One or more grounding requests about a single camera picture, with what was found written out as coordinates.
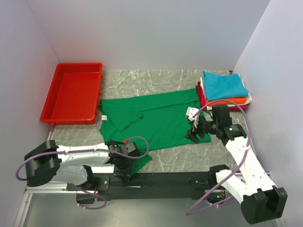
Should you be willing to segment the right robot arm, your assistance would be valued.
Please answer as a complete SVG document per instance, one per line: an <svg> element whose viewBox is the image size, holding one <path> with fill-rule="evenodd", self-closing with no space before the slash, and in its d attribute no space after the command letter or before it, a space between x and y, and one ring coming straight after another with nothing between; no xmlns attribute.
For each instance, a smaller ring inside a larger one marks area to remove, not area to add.
<svg viewBox="0 0 303 227"><path fill-rule="evenodd" d="M231 170L226 165L216 165L209 169L205 185L210 190L218 187L227 190L240 204L241 212L249 224L256 224L282 217L287 193L267 175L251 146L243 127L233 124L227 105L212 107L212 120L208 121L197 108L189 107L186 112L191 128L186 138L199 143L206 135L215 135L229 151L237 167Z"/></svg>

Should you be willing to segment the green t shirt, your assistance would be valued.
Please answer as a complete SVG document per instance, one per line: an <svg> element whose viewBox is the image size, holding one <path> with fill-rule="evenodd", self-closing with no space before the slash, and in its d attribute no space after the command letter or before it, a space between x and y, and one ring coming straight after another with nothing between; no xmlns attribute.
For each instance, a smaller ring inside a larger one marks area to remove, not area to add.
<svg viewBox="0 0 303 227"><path fill-rule="evenodd" d="M134 142L141 154L147 149L153 151L192 144L191 140L185 138L190 128L186 119L189 107L200 107L195 88L130 98L102 99L99 109L107 119L102 122L99 131L104 141L124 141L140 136Z"/></svg>

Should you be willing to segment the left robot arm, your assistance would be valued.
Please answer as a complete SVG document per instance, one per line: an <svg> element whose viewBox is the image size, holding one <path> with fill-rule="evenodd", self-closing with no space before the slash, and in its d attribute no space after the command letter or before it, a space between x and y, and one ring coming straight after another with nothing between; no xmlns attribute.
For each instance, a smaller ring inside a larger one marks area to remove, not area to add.
<svg viewBox="0 0 303 227"><path fill-rule="evenodd" d="M88 189L95 182L92 165L114 165L115 174L130 178L134 158L140 151L134 142L109 140L91 146L68 147L48 140L25 155L27 185L38 187L51 181Z"/></svg>

